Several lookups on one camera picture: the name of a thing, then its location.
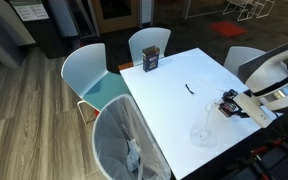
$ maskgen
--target trash bag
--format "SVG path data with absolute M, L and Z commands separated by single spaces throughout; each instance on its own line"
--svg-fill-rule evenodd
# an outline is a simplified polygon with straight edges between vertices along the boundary
M 95 160 L 108 179 L 170 179 L 171 170 L 133 98 L 121 95 L 102 109 L 92 136 Z

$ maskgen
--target sign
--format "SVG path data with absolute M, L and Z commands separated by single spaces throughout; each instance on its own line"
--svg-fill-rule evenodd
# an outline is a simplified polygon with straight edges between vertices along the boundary
M 48 19 L 48 15 L 40 0 L 10 1 L 22 21 Z

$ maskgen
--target table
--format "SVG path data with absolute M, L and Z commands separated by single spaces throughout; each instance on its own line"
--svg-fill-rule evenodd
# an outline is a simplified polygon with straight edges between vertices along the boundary
M 260 128 L 250 118 L 226 118 L 217 109 L 214 102 L 224 91 L 233 88 L 243 92 L 247 87 L 198 48 L 160 59 L 158 68 L 150 72 L 144 72 L 140 65 L 121 74 L 177 179 Z M 192 143 L 190 130 L 193 126 L 205 127 L 207 118 L 216 143 L 199 147 Z

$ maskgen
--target plastic bag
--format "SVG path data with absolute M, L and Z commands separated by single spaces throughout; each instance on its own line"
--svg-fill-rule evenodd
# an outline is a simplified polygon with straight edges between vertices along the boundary
M 133 139 L 139 148 L 140 165 L 129 171 L 127 142 Z M 92 145 L 95 160 L 109 179 L 171 178 L 163 154 L 129 95 L 118 96 L 103 108 L 94 124 Z

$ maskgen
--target pen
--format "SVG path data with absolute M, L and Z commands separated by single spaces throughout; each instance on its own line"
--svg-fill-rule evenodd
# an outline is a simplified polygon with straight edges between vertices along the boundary
M 185 84 L 185 87 L 191 94 L 194 94 L 194 92 L 190 90 L 190 88 L 187 86 L 187 84 Z

